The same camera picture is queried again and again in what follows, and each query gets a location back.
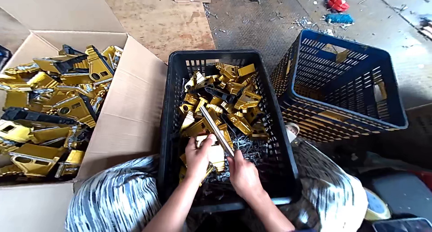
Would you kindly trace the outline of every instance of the blue plastic crate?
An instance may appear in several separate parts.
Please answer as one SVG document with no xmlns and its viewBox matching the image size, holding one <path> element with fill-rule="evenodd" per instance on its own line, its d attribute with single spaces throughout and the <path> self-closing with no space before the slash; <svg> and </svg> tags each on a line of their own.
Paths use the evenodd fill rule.
<svg viewBox="0 0 432 232">
<path fill-rule="evenodd" d="M 317 142 L 407 128 L 390 55 L 302 30 L 271 75 L 283 118 Z"/>
</svg>

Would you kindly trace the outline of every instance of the red object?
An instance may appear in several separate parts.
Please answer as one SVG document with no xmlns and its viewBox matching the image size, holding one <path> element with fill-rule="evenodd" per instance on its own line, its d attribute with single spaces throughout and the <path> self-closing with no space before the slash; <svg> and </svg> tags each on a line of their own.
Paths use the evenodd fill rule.
<svg viewBox="0 0 432 232">
<path fill-rule="evenodd" d="M 349 5 L 345 0 L 328 0 L 327 3 L 332 9 L 338 12 L 343 12 L 349 8 Z"/>
</svg>

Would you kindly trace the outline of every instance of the blue brush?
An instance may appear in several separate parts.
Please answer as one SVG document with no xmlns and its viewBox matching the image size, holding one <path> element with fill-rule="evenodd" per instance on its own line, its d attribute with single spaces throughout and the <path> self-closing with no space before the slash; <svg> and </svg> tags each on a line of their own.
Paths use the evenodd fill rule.
<svg viewBox="0 0 432 232">
<path fill-rule="evenodd" d="M 353 18 L 349 14 L 327 14 L 325 15 L 325 20 L 328 23 L 342 23 L 342 24 L 354 23 Z"/>
</svg>

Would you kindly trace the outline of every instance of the wooden board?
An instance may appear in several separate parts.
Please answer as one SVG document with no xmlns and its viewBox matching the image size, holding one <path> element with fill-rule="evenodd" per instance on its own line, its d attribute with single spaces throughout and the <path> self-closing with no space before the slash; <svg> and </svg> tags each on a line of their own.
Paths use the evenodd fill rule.
<svg viewBox="0 0 432 232">
<path fill-rule="evenodd" d="M 162 61 L 176 50 L 211 50 L 212 33 L 200 2 L 105 0 L 127 32 Z"/>
</svg>

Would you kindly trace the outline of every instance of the hand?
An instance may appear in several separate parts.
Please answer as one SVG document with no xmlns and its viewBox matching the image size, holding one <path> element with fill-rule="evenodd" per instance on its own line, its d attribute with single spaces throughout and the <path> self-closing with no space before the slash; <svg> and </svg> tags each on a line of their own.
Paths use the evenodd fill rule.
<svg viewBox="0 0 432 232">
<path fill-rule="evenodd" d="M 202 142 L 201 148 L 198 149 L 195 145 L 195 138 L 191 137 L 191 139 L 189 139 L 185 150 L 187 163 L 185 179 L 191 179 L 198 183 L 204 179 L 207 167 L 209 166 L 208 150 L 216 140 L 216 136 L 210 134 Z"/>
<path fill-rule="evenodd" d="M 230 165 L 230 181 L 239 196 L 250 202 L 266 193 L 255 165 L 245 160 L 240 150 L 235 151 L 234 159 L 227 159 Z"/>
</svg>

